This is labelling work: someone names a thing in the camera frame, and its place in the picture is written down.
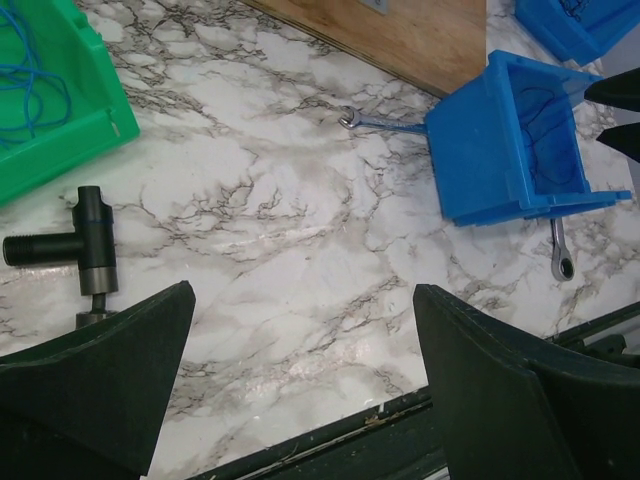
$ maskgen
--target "marble table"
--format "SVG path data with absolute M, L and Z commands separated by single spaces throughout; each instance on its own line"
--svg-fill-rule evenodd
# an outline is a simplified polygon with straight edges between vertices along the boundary
M 189 280 L 197 310 L 150 477 L 179 480 L 427 383 L 416 283 L 544 336 L 640 297 L 635 202 L 565 221 L 576 278 L 550 273 L 549 222 L 456 228 L 423 138 L 348 132 L 354 105 L 420 120 L 434 97 L 237 1 L 83 0 L 142 127 L 136 142 L 16 201 L 0 234 L 64 231 L 76 187 L 114 206 L 123 309 Z M 488 50 L 553 63 L 489 0 Z M 598 71 L 598 65 L 587 67 Z M 629 189 L 576 112 L 594 189 Z M 0 353 L 73 328 L 76 268 L 0 266 Z

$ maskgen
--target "silver wrench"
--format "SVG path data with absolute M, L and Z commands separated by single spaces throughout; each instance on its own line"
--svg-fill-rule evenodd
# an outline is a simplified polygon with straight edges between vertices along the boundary
M 551 235 L 553 237 L 553 254 L 551 256 L 551 273 L 559 282 L 568 282 L 573 278 L 575 270 L 571 253 L 564 241 L 564 225 L 562 218 L 551 219 Z
M 427 126 L 424 123 L 410 123 L 401 120 L 363 115 L 353 107 L 342 107 L 342 111 L 344 115 L 338 122 L 347 130 L 353 130 L 358 127 L 368 127 L 393 130 L 396 132 L 415 133 L 416 135 L 427 134 Z

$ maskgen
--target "wooden plank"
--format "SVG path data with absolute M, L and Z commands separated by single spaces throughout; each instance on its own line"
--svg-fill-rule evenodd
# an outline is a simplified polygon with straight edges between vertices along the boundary
M 435 95 L 485 67 L 486 0 L 243 0 Z

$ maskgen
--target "metal bracket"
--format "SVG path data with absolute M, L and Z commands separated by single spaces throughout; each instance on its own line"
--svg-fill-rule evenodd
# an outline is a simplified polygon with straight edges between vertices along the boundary
M 389 13 L 389 0 L 360 0 L 360 2 L 383 15 Z

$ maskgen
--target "blue bin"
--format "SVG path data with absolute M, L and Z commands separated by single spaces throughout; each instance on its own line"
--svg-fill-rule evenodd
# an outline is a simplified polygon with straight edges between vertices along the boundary
M 516 17 L 559 60 L 586 65 L 640 22 L 640 1 L 517 0 Z
M 600 77 L 495 51 L 484 73 L 427 113 L 438 195 L 456 225 L 554 218 L 615 205 L 592 193 L 573 106 Z

